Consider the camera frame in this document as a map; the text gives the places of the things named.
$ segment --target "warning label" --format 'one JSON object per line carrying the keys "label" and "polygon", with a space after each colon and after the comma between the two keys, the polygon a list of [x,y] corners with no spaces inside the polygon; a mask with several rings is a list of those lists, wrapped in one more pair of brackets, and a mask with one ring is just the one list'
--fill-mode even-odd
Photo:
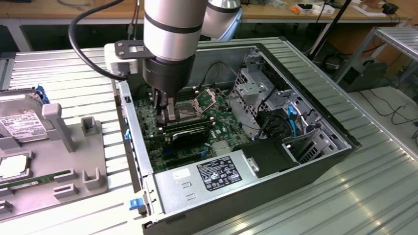
{"label": "warning label", "polygon": [[47,134],[36,113],[0,117],[0,123],[18,140]]}
{"label": "warning label", "polygon": [[203,183],[214,191],[242,180],[230,156],[198,165]]}

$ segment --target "robotic arm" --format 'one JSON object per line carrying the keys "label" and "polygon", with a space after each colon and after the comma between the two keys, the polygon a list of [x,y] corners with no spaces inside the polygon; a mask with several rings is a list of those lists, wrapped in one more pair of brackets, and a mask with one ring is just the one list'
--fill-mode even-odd
{"label": "robotic arm", "polygon": [[[241,16],[239,0],[146,0],[145,41],[119,41],[114,50],[118,64],[143,59],[159,123],[178,120],[175,97],[189,83],[201,34],[229,41]],[[137,46],[145,46],[145,51],[133,53]],[[113,73],[121,74],[121,66],[115,69],[106,59]]]}

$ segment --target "green circuit board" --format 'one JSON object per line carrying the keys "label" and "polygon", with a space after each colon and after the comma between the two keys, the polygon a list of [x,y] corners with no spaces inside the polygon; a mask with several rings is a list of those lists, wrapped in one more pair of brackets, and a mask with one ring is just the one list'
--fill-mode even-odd
{"label": "green circuit board", "polygon": [[[227,141],[231,149],[237,145],[250,142],[239,126],[239,122],[231,110],[229,110],[229,103],[221,92],[215,93],[215,100],[215,104],[203,112],[201,117],[190,115],[191,119],[214,117],[214,125],[210,128],[209,139],[203,140],[198,145],[183,147],[173,151],[167,151],[167,149],[163,148],[166,139],[157,127],[157,113],[153,104],[147,99],[137,101],[138,118],[143,129],[151,165],[157,173],[215,157],[217,155],[211,149],[211,145],[215,142]],[[205,91],[198,97],[198,101],[202,109],[205,109],[213,104],[213,97]],[[186,103],[191,103],[191,100],[179,101],[177,106],[185,105]]]}

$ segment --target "black plastic bracket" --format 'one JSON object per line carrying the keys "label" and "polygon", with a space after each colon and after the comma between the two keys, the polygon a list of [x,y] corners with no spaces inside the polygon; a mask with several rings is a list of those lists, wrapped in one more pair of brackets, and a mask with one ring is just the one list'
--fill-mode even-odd
{"label": "black plastic bracket", "polygon": [[[131,47],[143,47],[143,50],[131,51]],[[122,60],[129,59],[154,59],[155,55],[145,47],[143,40],[122,40],[115,42],[117,57]]]}

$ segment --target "metal workbench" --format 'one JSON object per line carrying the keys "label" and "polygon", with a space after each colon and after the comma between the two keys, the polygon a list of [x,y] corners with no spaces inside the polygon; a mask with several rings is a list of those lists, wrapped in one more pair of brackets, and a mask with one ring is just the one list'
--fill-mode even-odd
{"label": "metal workbench", "polygon": [[334,80],[337,83],[344,79],[349,69],[356,60],[360,59],[364,51],[366,51],[368,46],[373,43],[376,37],[382,39],[382,43],[385,43],[374,53],[372,57],[377,58],[388,45],[392,45],[397,48],[405,55],[414,60],[414,66],[409,69],[401,76],[398,81],[398,86],[404,82],[404,80],[412,75],[412,73],[418,69],[418,28],[416,27],[376,27],[372,29],[368,34],[364,42],[361,43],[356,53],[350,57],[348,63],[345,63],[344,67],[338,70],[334,76]]}
{"label": "metal workbench", "polygon": [[[314,184],[199,234],[417,234],[417,155],[385,133],[289,42],[268,38],[230,44],[250,42],[266,45],[364,147]],[[103,49],[86,52],[105,67]],[[71,50],[19,53],[12,76],[12,88],[43,84],[50,99],[63,106],[66,123],[89,115],[105,122],[110,192],[0,223],[0,231],[15,235],[139,234],[141,219],[126,205],[134,195],[110,80],[91,71]]]}

